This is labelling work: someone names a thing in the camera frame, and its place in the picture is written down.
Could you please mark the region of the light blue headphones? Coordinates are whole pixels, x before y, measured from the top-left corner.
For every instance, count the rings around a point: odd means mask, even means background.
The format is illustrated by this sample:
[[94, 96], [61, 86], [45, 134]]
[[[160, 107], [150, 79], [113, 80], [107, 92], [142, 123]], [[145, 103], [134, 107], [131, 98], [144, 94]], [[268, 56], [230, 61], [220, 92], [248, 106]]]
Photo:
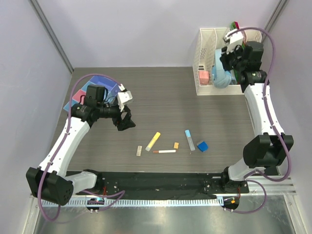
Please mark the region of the light blue headphones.
[[216, 49], [214, 53], [215, 64], [212, 67], [213, 85], [216, 88], [223, 89], [230, 85], [232, 75], [229, 71], [223, 69], [222, 62], [220, 61], [221, 49]]

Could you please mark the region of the yellow highlighter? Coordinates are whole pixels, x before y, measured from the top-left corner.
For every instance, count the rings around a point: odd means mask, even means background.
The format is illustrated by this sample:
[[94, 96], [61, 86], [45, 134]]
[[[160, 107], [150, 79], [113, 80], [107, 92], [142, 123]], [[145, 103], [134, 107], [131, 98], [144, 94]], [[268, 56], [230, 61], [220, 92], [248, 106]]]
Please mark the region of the yellow highlighter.
[[161, 133], [160, 132], [156, 132], [155, 135], [152, 137], [151, 141], [148, 143], [148, 145], [146, 146], [145, 150], [147, 152], [149, 152], [151, 150], [151, 148], [153, 147], [153, 145], [155, 144], [155, 142], [158, 140], [158, 138], [160, 137]]

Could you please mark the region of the pink cube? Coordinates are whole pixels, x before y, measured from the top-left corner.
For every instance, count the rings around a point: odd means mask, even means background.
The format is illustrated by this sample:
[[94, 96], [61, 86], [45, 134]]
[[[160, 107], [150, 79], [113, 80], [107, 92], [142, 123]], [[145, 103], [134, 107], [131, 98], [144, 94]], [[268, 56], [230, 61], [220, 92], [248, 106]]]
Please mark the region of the pink cube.
[[200, 85], [208, 85], [210, 80], [210, 75], [208, 71], [198, 71], [198, 79]]

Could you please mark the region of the blue pink drawer organizer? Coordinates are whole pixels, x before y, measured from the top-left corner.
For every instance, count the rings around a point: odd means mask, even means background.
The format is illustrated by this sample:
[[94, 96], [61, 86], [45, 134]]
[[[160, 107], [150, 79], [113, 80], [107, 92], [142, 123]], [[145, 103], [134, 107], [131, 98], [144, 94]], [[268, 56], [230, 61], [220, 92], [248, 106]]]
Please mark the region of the blue pink drawer organizer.
[[[71, 102], [71, 107], [74, 104], [83, 103], [84, 97], [86, 96], [86, 91], [87, 87], [89, 85], [100, 85], [104, 86], [107, 90], [104, 92], [104, 103], [109, 103], [112, 104], [116, 98], [117, 94], [120, 91], [119, 85], [120, 83], [116, 81], [115, 79], [108, 77], [108, 76], [103, 76], [100, 74], [93, 74], [88, 81], [79, 89], [77, 90], [73, 96], [72, 96], [72, 102]], [[65, 104], [63, 109], [68, 112], [69, 111], [69, 102]]]

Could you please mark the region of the white brown-capped pen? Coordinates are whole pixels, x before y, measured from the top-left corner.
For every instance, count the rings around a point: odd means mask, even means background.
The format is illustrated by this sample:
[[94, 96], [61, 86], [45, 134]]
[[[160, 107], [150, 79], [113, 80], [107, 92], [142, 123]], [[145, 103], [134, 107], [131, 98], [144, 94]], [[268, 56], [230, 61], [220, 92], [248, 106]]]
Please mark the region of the white brown-capped pen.
[[176, 150], [157, 150], [153, 151], [154, 154], [168, 154], [168, 153], [176, 153]]

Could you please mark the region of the blue capped highlighter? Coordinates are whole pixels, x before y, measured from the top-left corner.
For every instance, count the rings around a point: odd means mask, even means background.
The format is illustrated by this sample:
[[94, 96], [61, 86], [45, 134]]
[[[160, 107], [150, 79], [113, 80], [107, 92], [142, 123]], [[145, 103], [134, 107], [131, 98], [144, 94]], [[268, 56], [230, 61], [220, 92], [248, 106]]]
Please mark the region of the blue capped highlighter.
[[190, 150], [194, 151], [195, 150], [195, 146], [194, 146], [194, 142], [192, 140], [192, 136], [191, 136], [190, 130], [185, 130], [185, 135], [186, 135], [186, 138], [187, 138]]

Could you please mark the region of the blue pencil sharpener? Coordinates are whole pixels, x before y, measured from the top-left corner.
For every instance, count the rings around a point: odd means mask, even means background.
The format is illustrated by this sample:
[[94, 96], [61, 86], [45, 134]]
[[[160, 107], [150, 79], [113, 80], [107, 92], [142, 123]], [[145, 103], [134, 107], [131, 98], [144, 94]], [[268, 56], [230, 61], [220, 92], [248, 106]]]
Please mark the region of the blue pencil sharpener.
[[209, 146], [205, 141], [200, 141], [196, 144], [197, 148], [201, 151], [201, 152], [205, 152], [208, 150]]

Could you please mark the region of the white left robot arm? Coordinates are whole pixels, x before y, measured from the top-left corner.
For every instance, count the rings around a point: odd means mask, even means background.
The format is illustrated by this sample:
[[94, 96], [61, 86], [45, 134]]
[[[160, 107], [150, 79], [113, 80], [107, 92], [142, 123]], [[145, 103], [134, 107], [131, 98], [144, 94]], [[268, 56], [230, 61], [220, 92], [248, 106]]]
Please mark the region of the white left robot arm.
[[64, 129], [47, 157], [37, 168], [28, 169], [26, 179], [37, 199], [64, 206], [73, 194], [83, 190], [95, 195], [103, 191], [101, 173], [84, 170], [67, 176], [67, 169], [80, 142], [98, 119], [110, 118], [119, 131], [135, 127], [127, 106], [133, 100], [131, 92], [119, 85], [119, 92], [107, 102], [106, 90], [101, 85], [87, 87], [83, 101], [74, 104], [68, 112]]

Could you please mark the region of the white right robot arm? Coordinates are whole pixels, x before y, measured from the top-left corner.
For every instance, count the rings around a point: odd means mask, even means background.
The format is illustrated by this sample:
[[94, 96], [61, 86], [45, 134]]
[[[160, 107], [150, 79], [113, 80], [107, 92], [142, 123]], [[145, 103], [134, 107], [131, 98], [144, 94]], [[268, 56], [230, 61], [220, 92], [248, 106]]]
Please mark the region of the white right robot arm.
[[237, 72], [254, 131], [254, 138], [243, 149], [242, 159], [221, 174], [220, 187], [226, 193], [245, 188], [244, 180], [255, 173], [277, 175], [277, 167], [294, 144], [293, 136], [285, 134], [277, 120], [267, 73], [260, 69], [263, 52], [263, 44], [256, 41], [237, 45], [232, 51], [228, 47], [221, 49], [219, 60], [223, 69]]

